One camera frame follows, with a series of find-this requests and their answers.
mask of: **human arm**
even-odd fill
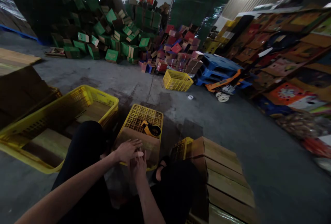
[[[146,177],[146,154],[130,161],[130,170],[136,183],[145,224],[166,224],[156,204]]]
[[[142,152],[141,140],[126,141],[104,159],[89,166],[51,191],[16,223],[57,223],[111,167],[119,161],[127,161]]]

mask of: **blue plastic pallet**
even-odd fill
[[[218,81],[221,81],[219,78],[205,78],[202,75],[198,75],[196,74],[194,77],[195,80],[195,85],[197,86],[201,86],[202,84],[213,84],[216,83]],[[242,81],[239,85],[240,89],[244,89],[247,88],[248,86],[252,85],[250,82],[246,82],[246,81]]]
[[[51,41],[51,39],[49,39],[49,40],[47,40],[47,39],[45,39],[45,40],[38,39],[38,38],[36,38],[34,36],[30,36],[28,34],[22,33],[22,32],[20,32],[18,30],[15,30],[15,29],[6,27],[6,26],[1,25],[1,24],[0,24],[0,29],[3,30],[3,31],[16,32],[22,38],[31,38],[31,39],[34,39],[34,40],[36,40],[38,42],[38,44],[43,45],[43,46],[48,46],[48,45],[53,44],[53,42]]]
[[[230,59],[209,53],[205,53],[204,57],[201,60],[206,66],[206,68],[212,71],[215,71],[215,69],[219,68],[238,71],[239,69],[243,68],[235,62],[231,61]]]
[[[236,73],[236,71],[226,70],[226,69],[224,69],[224,72],[209,70],[209,69],[207,69],[207,67],[205,65],[201,66],[200,71],[204,77],[216,75],[216,76],[219,76],[222,78],[230,78],[230,77],[234,76]]]

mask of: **concrete floor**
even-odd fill
[[[254,191],[262,224],[329,223],[331,177],[275,122],[240,95],[219,103],[204,87],[164,89],[162,76],[143,74],[126,61],[114,65],[89,59],[45,58],[46,47],[15,33],[0,32],[0,47],[43,58],[34,65],[63,94],[88,84],[119,98],[120,122],[132,104],[164,113],[162,154],[181,138],[205,136],[237,153]],[[46,195],[56,174],[45,175],[0,152],[0,220],[13,223]]]

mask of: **leg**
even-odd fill
[[[166,223],[185,223],[200,180],[198,170],[188,160],[174,163],[161,171],[161,182],[152,186],[151,191]],[[135,223],[144,223],[139,196],[120,209],[120,216],[127,221],[129,218]]]
[[[106,135],[99,123],[86,121],[74,134],[63,167],[52,190],[85,168],[99,161],[106,148]],[[110,198],[104,177],[100,178],[60,220],[60,223],[101,222],[108,220]]]

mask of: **yellow plastic crate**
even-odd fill
[[[193,80],[187,73],[167,70],[163,77],[163,84],[168,90],[186,92],[193,84]]]
[[[186,137],[181,142],[178,142],[174,145],[171,150],[170,158],[173,162],[182,161],[187,159],[186,154],[188,151],[191,151],[191,144],[193,139],[190,137]]]
[[[150,108],[146,108],[146,107],[138,105],[138,104],[134,104],[132,106],[118,136],[120,136],[124,127],[133,129],[140,133],[145,133],[144,129],[142,127],[140,127],[144,120],[147,120],[152,125],[157,125],[161,128],[161,134],[160,134],[160,145],[161,145],[163,113],[155,111]],[[158,165],[154,165],[151,168],[147,168],[147,171],[155,170],[157,168],[157,166]]]
[[[22,147],[46,128],[61,133],[81,116],[94,101],[110,107],[109,111],[99,120],[103,128],[106,128],[118,110],[118,98],[90,86],[82,85],[3,129],[0,132],[0,150],[43,173],[49,174],[60,171],[63,162],[54,168],[40,158],[23,150]]]

